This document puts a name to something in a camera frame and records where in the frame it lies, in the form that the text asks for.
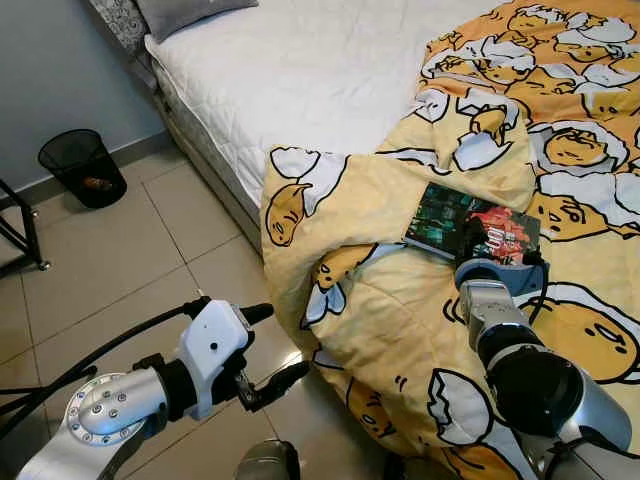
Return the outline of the red cover book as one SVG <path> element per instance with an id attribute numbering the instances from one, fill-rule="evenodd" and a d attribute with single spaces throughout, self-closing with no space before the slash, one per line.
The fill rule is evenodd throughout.
<path id="1" fill-rule="evenodd" d="M 485 225 L 485 252 L 475 259 L 490 259 L 503 265 L 525 265 L 526 253 L 540 250 L 539 220 L 524 212 L 503 206 L 481 207 L 471 211 L 466 221 L 483 221 Z"/>

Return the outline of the dark green cover book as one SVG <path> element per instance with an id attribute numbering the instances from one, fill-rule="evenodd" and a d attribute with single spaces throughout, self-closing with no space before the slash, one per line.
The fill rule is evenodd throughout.
<path id="1" fill-rule="evenodd" d="M 465 251 L 468 219 L 484 205 L 483 198 L 431 183 L 422 193 L 403 242 L 443 259 L 456 260 Z"/>

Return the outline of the grey pillow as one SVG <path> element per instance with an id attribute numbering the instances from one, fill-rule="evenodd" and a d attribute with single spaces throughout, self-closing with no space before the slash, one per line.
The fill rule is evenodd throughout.
<path id="1" fill-rule="evenodd" d="M 134 0 L 156 42 L 212 15 L 252 8 L 259 0 Z"/>

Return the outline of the grey robot leg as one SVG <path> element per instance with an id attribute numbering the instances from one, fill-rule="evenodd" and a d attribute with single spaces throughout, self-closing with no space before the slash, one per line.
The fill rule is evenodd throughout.
<path id="1" fill-rule="evenodd" d="M 301 480 L 297 449 L 280 439 L 251 445 L 237 465 L 234 480 Z"/>

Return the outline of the black wheeled rack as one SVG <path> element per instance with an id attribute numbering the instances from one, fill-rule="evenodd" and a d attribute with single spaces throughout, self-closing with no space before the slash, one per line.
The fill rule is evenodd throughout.
<path id="1" fill-rule="evenodd" d="M 14 259 L 0 262 L 0 276 L 20 273 L 20 271 L 31 268 L 49 271 L 52 264 L 46 260 L 44 251 L 38 243 L 38 232 L 35 225 L 38 212 L 27 201 L 24 201 L 4 179 L 0 179 L 0 192 L 6 196 L 9 206 L 17 207 L 20 225 L 22 225 L 22 230 L 18 230 L 17 227 L 10 224 L 9 220 L 4 218 L 3 209 L 0 207 L 0 238 L 4 238 L 18 252 Z"/>

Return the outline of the white quilted mattress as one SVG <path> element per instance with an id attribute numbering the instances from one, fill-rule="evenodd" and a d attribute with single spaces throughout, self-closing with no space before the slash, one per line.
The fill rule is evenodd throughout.
<path id="1" fill-rule="evenodd" d="M 271 147 L 370 154 L 410 110 L 428 45 L 503 0 L 259 0 L 143 45 L 251 214 Z"/>

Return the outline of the grey bed base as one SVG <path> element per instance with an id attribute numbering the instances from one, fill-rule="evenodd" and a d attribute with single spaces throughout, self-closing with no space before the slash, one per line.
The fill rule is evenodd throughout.
<path id="1" fill-rule="evenodd" d="M 150 59 L 148 67 L 155 77 L 152 101 L 175 146 L 188 157 L 198 177 L 211 189 L 253 250 L 260 252 L 262 242 L 259 205 L 256 205 L 250 192 L 242 186 L 241 179 L 237 177 L 227 156 L 216 148 L 210 132 L 191 108 L 188 108 L 186 101 L 180 99 L 179 88 L 163 65 Z"/>

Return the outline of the black mesh waste bin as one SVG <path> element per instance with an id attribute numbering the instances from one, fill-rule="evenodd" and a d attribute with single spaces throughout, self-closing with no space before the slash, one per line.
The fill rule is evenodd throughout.
<path id="1" fill-rule="evenodd" d="M 86 209 L 104 209 L 127 192 L 128 184 L 99 132 L 73 129 L 52 137 L 37 152 L 38 164 L 45 168 Z M 99 177 L 113 180 L 116 188 L 105 193 L 87 191 L 82 180 Z"/>

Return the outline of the patterned grey headboard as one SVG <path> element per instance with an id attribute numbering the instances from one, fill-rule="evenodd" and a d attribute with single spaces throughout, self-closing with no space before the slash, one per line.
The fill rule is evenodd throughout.
<path id="1" fill-rule="evenodd" d="M 150 32 L 136 0 L 86 0 L 125 54 L 137 56 Z"/>

